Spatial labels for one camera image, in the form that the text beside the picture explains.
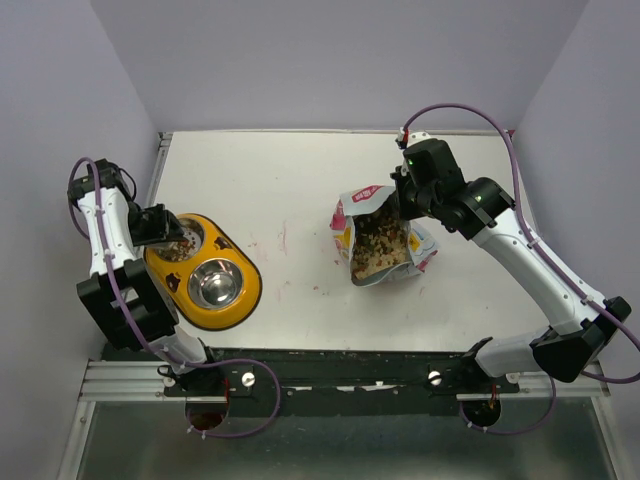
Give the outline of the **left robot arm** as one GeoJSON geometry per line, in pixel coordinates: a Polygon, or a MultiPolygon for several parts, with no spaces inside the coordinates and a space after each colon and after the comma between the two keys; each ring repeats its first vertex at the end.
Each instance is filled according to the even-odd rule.
{"type": "Polygon", "coordinates": [[[174,302],[143,258],[147,247],[183,239],[184,229],[164,205],[140,206],[131,182],[106,159],[84,157],[72,167],[69,212],[91,248],[78,297],[114,349],[150,353],[167,362],[172,376],[187,374],[197,393],[212,394],[221,385],[220,368],[204,343],[180,327],[174,302]]]}

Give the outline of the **pet food bag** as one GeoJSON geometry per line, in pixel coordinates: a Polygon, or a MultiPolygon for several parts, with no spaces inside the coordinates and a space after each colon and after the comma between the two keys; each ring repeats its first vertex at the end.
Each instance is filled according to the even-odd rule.
{"type": "Polygon", "coordinates": [[[420,275],[439,251],[424,227],[400,218],[393,186],[371,185],[341,194],[330,229],[358,287],[420,275]]]}

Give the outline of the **metal food scoop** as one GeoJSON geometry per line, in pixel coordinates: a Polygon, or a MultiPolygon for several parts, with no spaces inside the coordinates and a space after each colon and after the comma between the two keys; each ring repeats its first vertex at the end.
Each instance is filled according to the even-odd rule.
{"type": "Polygon", "coordinates": [[[188,240],[169,242],[154,248],[155,254],[166,262],[182,262],[193,256],[193,244],[188,240]]]}

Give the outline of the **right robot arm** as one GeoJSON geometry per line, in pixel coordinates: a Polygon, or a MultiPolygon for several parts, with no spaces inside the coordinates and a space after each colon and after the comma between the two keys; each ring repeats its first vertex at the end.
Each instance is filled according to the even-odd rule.
{"type": "Polygon", "coordinates": [[[574,381],[617,332],[607,317],[624,322],[630,305],[621,297],[605,298],[570,269],[554,272],[547,262],[563,262],[518,221],[511,196],[490,178],[466,181],[445,141],[411,134],[400,147],[404,160],[391,177],[401,217],[435,219],[474,242],[529,294],[549,323],[540,331],[477,342],[460,367],[462,384],[480,392],[497,377],[538,371],[574,381]]]}

